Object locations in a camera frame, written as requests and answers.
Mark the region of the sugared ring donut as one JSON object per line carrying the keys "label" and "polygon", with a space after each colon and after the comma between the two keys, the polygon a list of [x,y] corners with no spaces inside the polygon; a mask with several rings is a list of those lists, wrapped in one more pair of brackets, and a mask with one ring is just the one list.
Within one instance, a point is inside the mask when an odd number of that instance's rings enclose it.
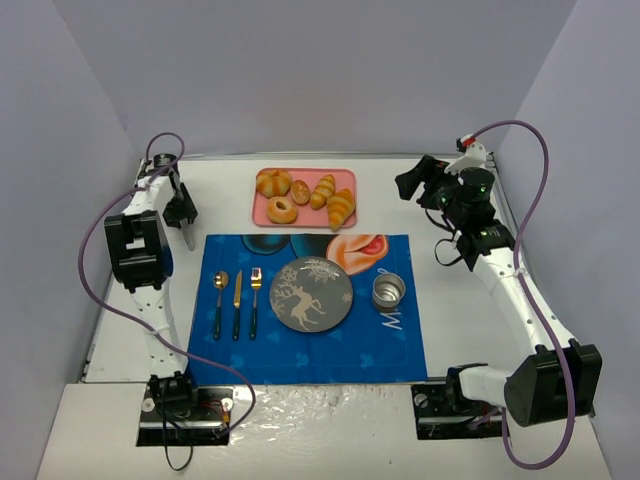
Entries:
{"label": "sugared ring donut", "polygon": [[297,207],[284,196],[274,196],[267,201],[266,216],[275,224],[291,224],[298,217]]}

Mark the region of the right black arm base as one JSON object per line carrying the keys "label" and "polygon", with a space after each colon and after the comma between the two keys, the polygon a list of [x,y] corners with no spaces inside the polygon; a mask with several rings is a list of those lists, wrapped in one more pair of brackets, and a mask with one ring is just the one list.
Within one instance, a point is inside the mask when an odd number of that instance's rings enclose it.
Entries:
{"label": "right black arm base", "polygon": [[502,436],[508,373],[485,363],[451,367],[443,377],[411,386],[419,440],[487,439]]}

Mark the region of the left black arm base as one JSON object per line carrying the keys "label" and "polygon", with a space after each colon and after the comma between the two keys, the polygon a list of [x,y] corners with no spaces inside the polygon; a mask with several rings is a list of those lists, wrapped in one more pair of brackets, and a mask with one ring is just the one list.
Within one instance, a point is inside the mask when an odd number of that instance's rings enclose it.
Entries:
{"label": "left black arm base", "polygon": [[160,394],[146,388],[139,416],[137,447],[221,446],[227,445],[225,433],[234,407],[233,389],[199,388],[195,400],[180,405],[166,402],[166,422],[162,423]]}

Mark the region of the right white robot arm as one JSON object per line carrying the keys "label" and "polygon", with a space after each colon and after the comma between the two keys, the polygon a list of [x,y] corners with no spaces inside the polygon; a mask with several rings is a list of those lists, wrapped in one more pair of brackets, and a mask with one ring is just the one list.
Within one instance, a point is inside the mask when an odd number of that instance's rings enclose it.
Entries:
{"label": "right white robot arm", "polygon": [[491,294],[523,358],[513,372],[485,363],[449,368],[450,403],[458,411],[479,402],[502,407],[521,427],[590,414],[602,368],[598,349],[576,339],[532,282],[491,202],[494,175],[483,167],[451,174],[448,166],[423,156],[396,176],[399,196],[440,213],[439,228]]}

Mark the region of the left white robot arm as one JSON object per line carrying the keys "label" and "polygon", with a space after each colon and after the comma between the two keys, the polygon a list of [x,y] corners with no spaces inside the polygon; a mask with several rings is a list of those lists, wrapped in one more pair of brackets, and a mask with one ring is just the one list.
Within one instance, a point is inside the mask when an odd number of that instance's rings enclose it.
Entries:
{"label": "left white robot arm", "polygon": [[131,294],[139,318],[151,326],[145,333],[151,398],[156,403],[162,398],[189,400],[188,359],[167,347],[179,347],[180,341],[169,298],[174,262],[164,228],[181,231],[188,249],[194,250],[191,226],[198,211],[172,154],[142,161],[135,186],[129,205],[104,220],[113,274]]}

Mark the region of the large striped croissant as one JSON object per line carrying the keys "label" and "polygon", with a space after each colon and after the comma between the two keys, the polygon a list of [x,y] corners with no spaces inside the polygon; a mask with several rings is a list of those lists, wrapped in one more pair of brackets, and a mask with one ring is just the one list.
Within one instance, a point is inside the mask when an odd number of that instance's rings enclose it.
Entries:
{"label": "large striped croissant", "polygon": [[341,189],[327,200],[328,224],[332,231],[339,230],[353,214],[356,201],[353,192]]}

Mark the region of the small striped croissant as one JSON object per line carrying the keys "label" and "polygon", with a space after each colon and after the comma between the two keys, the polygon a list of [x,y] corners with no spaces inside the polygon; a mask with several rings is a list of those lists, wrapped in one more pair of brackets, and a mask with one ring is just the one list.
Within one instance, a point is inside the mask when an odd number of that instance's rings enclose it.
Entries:
{"label": "small striped croissant", "polygon": [[309,205],[313,210],[324,207],[327,200],[335,193],[335,178],[332,174],[324,175],[311,192]]}

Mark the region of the round pumpkin-shaped bun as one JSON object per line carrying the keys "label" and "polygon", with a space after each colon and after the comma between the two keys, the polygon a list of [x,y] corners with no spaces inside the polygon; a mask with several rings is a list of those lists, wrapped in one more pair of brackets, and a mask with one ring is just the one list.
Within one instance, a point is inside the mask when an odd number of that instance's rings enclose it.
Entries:
{"label": "round pumpkin-shaped bun", "polygon": [[285,196],[293,183],[287,170],[262,170],[256,176],[256,191],[265,198]]}

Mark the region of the small sesame bun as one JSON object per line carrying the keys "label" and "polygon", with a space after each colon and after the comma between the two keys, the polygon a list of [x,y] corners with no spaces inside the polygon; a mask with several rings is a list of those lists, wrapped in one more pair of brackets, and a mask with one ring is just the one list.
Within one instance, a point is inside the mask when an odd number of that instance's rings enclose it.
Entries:
{"label": "small sesame bun", "polygon": [[303,180],[294,180],[290,187],[292,201],[296,205],[306,205],[311,197],[311,191]]}

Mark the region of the silver metal cup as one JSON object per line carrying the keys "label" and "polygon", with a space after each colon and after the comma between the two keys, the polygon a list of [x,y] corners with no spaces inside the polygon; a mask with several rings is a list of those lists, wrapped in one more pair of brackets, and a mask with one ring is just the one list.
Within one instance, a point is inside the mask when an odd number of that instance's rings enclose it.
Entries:
{"label": "silver metal cup", "polygon": [[381,273],[373,282],[372,301],[381,312],[393,311],[402,301],[406,286],[401,277],[394,273]]}

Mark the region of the pink rectangular tray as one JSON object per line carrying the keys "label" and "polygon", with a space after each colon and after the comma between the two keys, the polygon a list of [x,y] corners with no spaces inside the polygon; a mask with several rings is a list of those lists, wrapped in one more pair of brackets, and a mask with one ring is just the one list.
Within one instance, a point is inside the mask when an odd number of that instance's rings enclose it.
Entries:
{"label": "pink rectangular tray", "polygon": [[339,230],[356,224],[356,200],[350,170],[265,168],[255,178],[252,220],[260,227]]}

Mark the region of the blue cartoon placemat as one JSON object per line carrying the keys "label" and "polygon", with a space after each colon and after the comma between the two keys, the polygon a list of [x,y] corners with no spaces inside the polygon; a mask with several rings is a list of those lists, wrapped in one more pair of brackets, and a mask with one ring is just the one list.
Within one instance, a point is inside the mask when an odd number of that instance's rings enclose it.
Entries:
{"label": "blue cartoon placemat", "polygon": [[208,236],[188,350],[201,385],[424,380],[408,236]]}

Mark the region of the grey reindeer plate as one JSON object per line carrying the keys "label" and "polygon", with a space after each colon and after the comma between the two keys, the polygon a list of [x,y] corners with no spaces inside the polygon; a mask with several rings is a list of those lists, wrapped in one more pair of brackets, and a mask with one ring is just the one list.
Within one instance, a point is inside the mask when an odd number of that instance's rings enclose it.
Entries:
{"label": "grey reindeer plate", "polygon": [[346,319],[354,288],[336,263],[321,257],[297,258],[275,275],[269,301],[284,326],[301,333],[323,333]]}

